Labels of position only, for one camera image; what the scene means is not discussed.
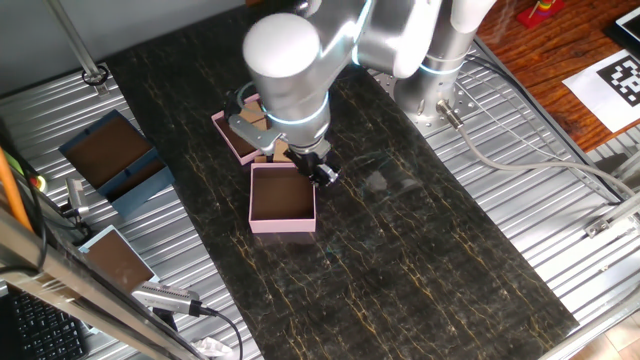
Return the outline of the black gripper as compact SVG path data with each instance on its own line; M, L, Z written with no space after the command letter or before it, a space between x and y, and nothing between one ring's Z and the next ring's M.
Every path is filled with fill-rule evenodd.
M315 152L299 154L289 150L289 159L295 164L297 171L311 183L316 182L316 176L319 186L333 184L339 178L340 171L332 168L325 158L319 157Z

